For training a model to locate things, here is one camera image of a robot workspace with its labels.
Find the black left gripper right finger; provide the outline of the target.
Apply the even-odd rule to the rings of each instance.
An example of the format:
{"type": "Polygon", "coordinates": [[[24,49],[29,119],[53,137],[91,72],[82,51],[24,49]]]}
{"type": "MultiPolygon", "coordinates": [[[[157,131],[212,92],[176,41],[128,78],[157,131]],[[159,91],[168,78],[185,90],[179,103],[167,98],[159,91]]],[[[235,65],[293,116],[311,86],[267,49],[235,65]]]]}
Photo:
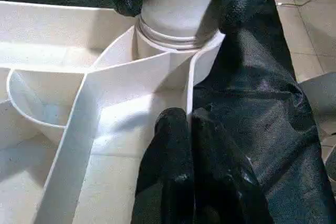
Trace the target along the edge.
{"type": "Polygon", "coordinates": [[[192,115],[196,223],[273,223],[247,156],[204,109],[192,115]]]}

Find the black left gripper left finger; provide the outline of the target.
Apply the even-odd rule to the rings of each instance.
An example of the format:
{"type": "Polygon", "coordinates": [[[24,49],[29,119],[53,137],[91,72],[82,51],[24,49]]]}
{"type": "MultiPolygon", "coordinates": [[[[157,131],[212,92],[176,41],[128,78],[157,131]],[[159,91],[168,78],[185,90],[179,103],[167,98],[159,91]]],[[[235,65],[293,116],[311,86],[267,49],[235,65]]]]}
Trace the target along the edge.
{"type": "Polygon", "coordinates": [[[191,138],[185,111],[164,110],[139,167],[132,223],[193,223],[191,138]]]}

